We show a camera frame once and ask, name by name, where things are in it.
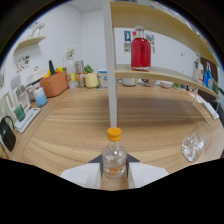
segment clear glass cup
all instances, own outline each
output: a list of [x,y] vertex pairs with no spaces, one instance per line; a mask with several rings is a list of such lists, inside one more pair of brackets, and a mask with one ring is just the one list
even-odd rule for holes
[[189,162],[195,162],[212,138],[210,127],[200,122],[182,141],[182,154]]

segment basket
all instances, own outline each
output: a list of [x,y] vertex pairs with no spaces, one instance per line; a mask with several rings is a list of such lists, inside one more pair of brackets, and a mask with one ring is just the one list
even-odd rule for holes
[[46,97],[58,96],[68,88],[67,73],[63,71],[41,79],[40,85],[43,87]]

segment plastic bottle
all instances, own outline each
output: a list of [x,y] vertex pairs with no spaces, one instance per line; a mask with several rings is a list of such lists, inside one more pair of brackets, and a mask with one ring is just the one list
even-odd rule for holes
[[201,63],[200,54],[197,53],[198,59],[194,61],[193,81],[203,84],[204,67]]
[[102,152],[104,174],[109,178],[117,178],[124,174],[126,169],[127,152],[120,145],[121,129],[109,128],[107,130],[109,144]]
[[136,38],[131,43],[131,67],[133,70],[149,71],[151,67],[151,45],[144,38],[144,27],[136,26]]
[[210,64],[208,63],[208,88],[209,89],[212,89],[212,82],[213,82],[213,78],[211,73],[211,67],[210,67]]
[[76,74],[75,74],[75,65],[73,58],[70,57],[66,61],[66,72],[67,72],[67,80],[69,84],[69,88],[75,88],[77,86],[77,81],[76,81]]
[[204,77],[204,84],[207,87],[208,87],[208,76],[209,76],[209,70],[208,70],[208,62],[207,62],[207,67],[206,67],[205,77]]

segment clear water bottle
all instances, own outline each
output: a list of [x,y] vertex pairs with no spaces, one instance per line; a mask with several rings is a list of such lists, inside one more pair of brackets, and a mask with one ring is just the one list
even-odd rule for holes
[[121,177],[126,169],[127,152],[120,145],[121,129],[109,128],[107,130],[109,144],[102,152],[104,174],[109,178]]

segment label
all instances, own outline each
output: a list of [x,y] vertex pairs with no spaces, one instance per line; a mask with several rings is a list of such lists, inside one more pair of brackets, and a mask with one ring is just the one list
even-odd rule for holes
[[131,42],[131,31],[124,31],[124,39]]
[[67,80],[76,81],[76,74],[75,73],[67,74]]
[[194,70],[194,81],[199,84],[203,83],[203,70],[195,69]]
[[212,88],[212,79],[208,80],[208,88],[211,89]]
[[122,170],[124,170],[124,165],[120,165],[120,166],[116,166],[116,167],[111,167],[110,168],[110,175],[111,176],[116,176],[117,174],[119,174],[120,172],[122,172]]
[[124,43],[124,52],[131,52],[131,43]]

